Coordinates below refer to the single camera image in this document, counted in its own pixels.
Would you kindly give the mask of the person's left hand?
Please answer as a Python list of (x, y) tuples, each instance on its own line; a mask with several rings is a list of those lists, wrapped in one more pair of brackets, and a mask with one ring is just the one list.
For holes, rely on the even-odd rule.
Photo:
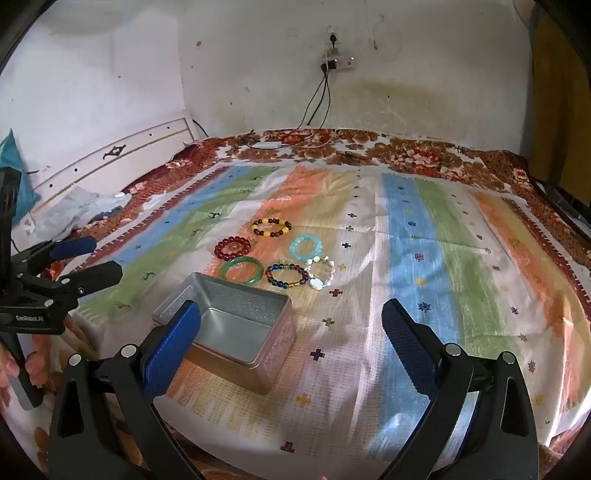
[(43, 386), (48, 380), (48, 349), (34, 347), (22, 360), (1, 346), (1, 395), (9, 389), (25, 411), (39, 407), (43, 402)]

